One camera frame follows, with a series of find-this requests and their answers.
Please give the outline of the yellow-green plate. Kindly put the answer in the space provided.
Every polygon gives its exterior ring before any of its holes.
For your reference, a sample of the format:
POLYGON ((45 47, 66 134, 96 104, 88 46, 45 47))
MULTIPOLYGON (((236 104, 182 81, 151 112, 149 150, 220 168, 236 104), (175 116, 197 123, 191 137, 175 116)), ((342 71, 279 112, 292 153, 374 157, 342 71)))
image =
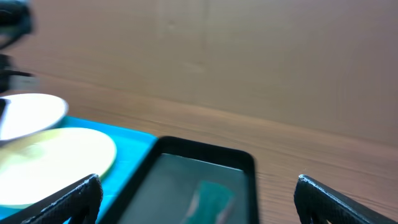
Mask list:
POLYGON ((103 177, 116 144, 88 128, 59 128, 12 141, 1 148, 1 206, 26 208, 90 175, 103 177))

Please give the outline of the green scrubbing sponge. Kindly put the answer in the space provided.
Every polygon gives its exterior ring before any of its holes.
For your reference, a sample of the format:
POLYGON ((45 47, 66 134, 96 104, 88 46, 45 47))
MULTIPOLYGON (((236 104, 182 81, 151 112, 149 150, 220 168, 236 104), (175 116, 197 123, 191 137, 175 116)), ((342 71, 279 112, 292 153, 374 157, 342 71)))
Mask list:
POLYGON ((182 224, 226 223, 235 194, 224 185, 201 181, 194 191, 182 224))

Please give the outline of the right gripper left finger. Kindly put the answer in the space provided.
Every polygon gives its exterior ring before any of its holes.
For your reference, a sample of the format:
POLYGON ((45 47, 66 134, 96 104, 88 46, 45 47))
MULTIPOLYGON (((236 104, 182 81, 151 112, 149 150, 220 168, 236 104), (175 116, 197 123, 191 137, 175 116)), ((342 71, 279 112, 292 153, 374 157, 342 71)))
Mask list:
POLYGON ((102 199, 100 178, 90 174, 1 220, 1 224, 95 224, 102 199))

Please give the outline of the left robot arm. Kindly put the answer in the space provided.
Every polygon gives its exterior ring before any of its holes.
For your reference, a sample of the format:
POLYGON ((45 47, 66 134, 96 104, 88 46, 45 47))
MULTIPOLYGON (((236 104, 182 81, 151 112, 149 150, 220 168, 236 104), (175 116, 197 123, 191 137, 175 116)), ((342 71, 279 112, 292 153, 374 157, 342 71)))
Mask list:
MULTIPOLYGON (((28 0, 1 0, 1 51, 33 33, 34 23, 28 0)), ((17 70, 11 57, 1 54, 1 93, 35 88, 35 75, 17 70)))

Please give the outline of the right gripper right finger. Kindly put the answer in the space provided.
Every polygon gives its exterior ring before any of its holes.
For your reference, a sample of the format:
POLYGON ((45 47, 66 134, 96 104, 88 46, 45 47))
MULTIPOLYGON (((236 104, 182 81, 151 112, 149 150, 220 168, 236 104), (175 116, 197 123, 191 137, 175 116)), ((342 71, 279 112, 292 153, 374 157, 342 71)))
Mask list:
POLYGON ((304 174, 298 177, 294 204, 301 224, 397 224, 304 174))

